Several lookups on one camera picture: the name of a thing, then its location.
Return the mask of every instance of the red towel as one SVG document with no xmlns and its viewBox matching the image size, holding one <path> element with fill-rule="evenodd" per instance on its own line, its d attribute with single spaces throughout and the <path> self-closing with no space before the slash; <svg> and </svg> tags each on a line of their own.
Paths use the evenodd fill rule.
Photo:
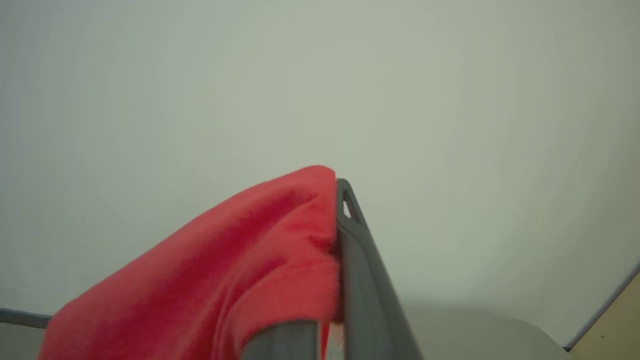
<svg viewBox="0 0 640 360">
<path fill-rule="evenodd" d="M 39 359 L 238 359 L 255 332 L 328 321 L 338 294 L 335 174 L 245 190 L 69 302 Z"/>
</svg>

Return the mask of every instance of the beige wall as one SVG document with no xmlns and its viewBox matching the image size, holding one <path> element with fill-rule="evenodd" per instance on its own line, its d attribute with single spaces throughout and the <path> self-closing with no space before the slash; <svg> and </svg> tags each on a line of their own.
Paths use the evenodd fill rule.
<svg viewBox="0 0 640 360">
<path fill-rule="evenodd" d="M 640 276 L 571 349 L 575 360 L 634 360 L 640 356 Z"/>
<path fill-rule="evenodd" d="M 0 307 L 323 163 L 397 291 L 565 344 L 640 260 L 636 1 L 3 1 Z"/>
</svg>

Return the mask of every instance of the red cloth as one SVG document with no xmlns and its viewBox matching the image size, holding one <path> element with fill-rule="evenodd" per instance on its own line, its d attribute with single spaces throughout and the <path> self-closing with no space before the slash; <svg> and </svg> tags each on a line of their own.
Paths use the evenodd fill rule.
<svg viewBox="0 0 640 360">
<path fill-rule="evenodd" d="M 336 310 L 335 174 L 245 190 L 69 302 L 39 359 L 237 359 L 279 322 Z"/>
</svg>

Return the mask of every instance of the towel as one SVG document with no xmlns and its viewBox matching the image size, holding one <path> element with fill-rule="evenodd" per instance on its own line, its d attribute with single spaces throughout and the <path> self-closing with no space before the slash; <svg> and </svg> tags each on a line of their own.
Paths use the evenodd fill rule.
<svg viewBox="0 0 640 360">
<path fill-rule="evenodd" d="M 64 306 L 38 358 L 239 359 L 270 325 L 328 323 L 335 192 L 315 166 L 229 198 Z"/>
</svg>

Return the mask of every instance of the white wall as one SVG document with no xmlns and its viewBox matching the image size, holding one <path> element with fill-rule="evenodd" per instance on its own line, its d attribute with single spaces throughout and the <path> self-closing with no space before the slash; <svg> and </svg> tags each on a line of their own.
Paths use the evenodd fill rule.
<svg viewBox="0 0 640 360">
<path fill-rule="evenodd" d="M 400 296 L 569 342 L 640 260 L 637 1 L 0 4 L 0 307 L 322 163 Z"/>
</svg>

